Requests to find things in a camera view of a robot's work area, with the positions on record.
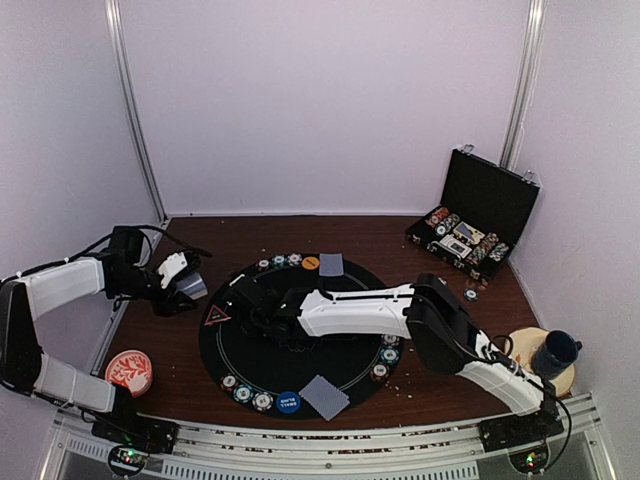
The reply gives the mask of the blue patterned card deck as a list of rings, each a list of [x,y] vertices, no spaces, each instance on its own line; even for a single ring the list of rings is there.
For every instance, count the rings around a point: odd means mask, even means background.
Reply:
[[[182,279],[179,282],[179,290],[192,300],[199,300],[208,295],[208,288],[197,272]]]

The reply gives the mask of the brown chip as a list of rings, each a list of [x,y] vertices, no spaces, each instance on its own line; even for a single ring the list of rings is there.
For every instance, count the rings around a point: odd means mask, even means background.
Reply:
[[[384,382],[388,379],[390,373],[391,373],[391,370],[388,365],[383,363],[378,363],[372,367],[370,371],[370,377],[373,381]]]
[[[241,382],[235,375],[228,374],[221,378],[220,388],[229,394],[233,394],[235,390],[240,386]]]
[[[267,270],[271,267],[271,262],[268,259],[262,259],[256,263],[256,268],[259,271]]]

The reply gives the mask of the red triangular all-in marker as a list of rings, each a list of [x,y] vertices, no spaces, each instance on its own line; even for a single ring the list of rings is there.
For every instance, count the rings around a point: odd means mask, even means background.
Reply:
[[[212,305],[204,319],[205,327],[212,327],[216,324],[226,322],[230,316],[217,305]]]

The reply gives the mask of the blue white chip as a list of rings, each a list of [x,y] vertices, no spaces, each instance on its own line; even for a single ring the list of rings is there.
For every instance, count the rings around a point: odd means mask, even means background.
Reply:
[[[252,398],[252,405],[258,412],[266,412],[274,405],[274,398],[268,392],[256,392]]]
[[[400,338],[395,335],[383,335],[382,336],[383,345],[385,347],[396,347],[400,343]]]
[[[302,263],[303,257],[301,254],[292,253],[287,256],[287,264],[289,266],[300,266]]]

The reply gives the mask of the yellow big blind button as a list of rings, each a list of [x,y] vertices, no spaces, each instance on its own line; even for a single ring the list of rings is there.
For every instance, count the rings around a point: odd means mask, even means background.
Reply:
[[[301,266],[305,270],[310,270],[310,271],[316,270],[320,266],[320,259],[315,256],[304,257],[303,260],[301,261]]]

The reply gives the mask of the card dealt to big blind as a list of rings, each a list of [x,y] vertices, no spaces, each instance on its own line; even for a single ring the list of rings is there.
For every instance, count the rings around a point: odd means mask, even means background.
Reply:
[[[344,259],[342,254],[319,255],[319,276],[326,278],[341,277],[344,275]]]

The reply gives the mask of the blue small blind button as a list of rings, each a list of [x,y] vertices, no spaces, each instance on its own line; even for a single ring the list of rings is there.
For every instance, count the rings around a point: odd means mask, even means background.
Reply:
[[[296,392],[283,392],[276,398],[277,410],[285,415],[292,415],[301,408],[301,398]]]

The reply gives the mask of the card dealt to small blind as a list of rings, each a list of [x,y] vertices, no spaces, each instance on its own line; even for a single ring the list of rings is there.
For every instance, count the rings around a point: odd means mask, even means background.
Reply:
[[[350,398],[321,375],[316,375],[299,395],[326,421],[339,415],[350,405]]]

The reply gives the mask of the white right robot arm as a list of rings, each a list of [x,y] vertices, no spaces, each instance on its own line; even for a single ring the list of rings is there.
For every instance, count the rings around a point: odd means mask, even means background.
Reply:
[[[241,275],[225,299],[250,327],[277,339],[355,334],[409,339],[428,370],[463,377],[508,406],[519,440],[535,440],[557,413],[553,386],[503,353],[433,274],[383,290],[317,286],[283,294]]]

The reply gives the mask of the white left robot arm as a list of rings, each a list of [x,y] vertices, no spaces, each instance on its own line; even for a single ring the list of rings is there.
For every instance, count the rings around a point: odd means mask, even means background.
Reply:
[[[100,292],[147,300],[156,315],[169,317],[197,307],[208,294],[198,263],[183,252],[170,255],[156,271],[115,257],[83,258],[18,276],[1,286],[1,385],[25,396],[42,396],[96,413],[123,444],[144,433],[138,415],[122,405],[128,389],[77,370],[40,346],[35,321],[42,315]]]

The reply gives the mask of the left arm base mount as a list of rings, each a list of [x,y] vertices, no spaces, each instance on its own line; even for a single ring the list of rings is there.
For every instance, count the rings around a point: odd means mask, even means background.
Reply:
[[[116,390],[111,411],[83,413],[92,417],[93,436],[114,443],[106,462],[117,478],[130,479],[144,470],[152,455],[174,450],[179,425],[139,414],[128,390]]]

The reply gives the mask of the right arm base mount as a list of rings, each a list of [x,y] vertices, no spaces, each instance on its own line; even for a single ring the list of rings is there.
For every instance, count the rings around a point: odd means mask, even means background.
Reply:
[[[511,466],[522,474],[540,474],[551,463],[550,437],[564,433],[563,422],[542,413],[483,420],[478,425],[486,453],[506,450]]]

